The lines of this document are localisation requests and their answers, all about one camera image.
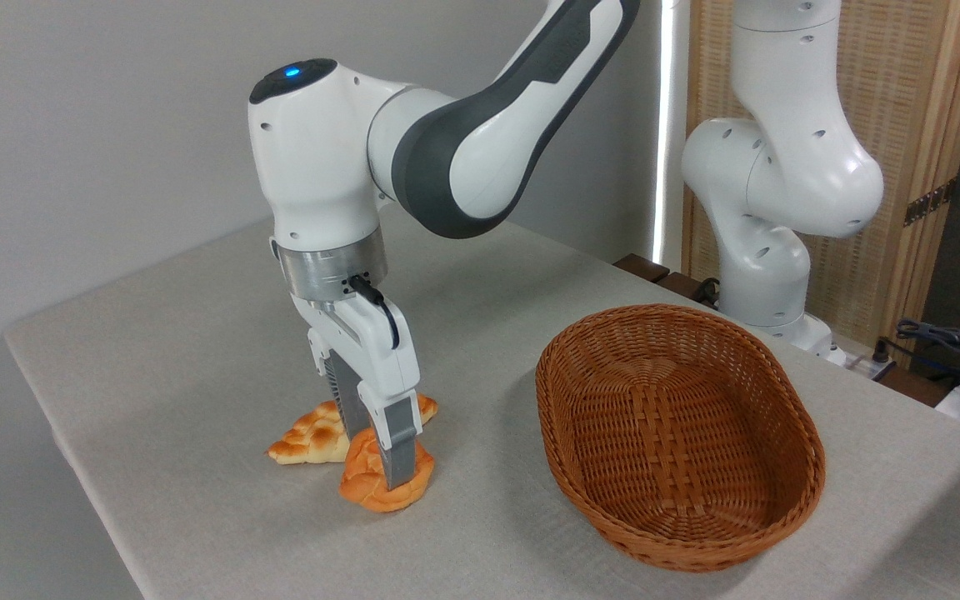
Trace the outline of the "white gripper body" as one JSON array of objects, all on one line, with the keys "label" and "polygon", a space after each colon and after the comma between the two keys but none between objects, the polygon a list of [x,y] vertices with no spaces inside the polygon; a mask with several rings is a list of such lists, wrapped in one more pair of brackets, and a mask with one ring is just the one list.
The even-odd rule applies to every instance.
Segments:
[{"label": "white gripper body", "polygon": [[408,324],[395,304],[386,302],[395,319],[397,344],[383,308],[359,295],[332,302],[330,310],[300,297],[291,300],[310,326],[307,336],[320,375],[325,375],[324,358],[336,351],[376,393],[376,405],[389,405],[415,390],[420,380],[417,357]]}]

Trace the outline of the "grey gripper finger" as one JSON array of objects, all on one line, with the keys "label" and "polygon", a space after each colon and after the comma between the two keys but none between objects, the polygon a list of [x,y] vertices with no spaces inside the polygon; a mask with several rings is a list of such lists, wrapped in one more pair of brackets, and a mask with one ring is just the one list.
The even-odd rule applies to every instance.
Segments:
[{"label": "grey gripper finger", "polygon": [[307,337],[317,371],[327,380],[342,418],[347,440],[352,441],[363,429],[371,426],[368,410],[358,391],[358,384],[362,379],[343,357],[324,341],[315,327],[310,327]]},{"label": "grey gripper finger", "polygon": [[359,391],[377,434],[386,487],[401,487],[414,478],[416,441],[423,432],[417,392],[407,390],[396,397],[383,397],[368,385],[362,385]]}]

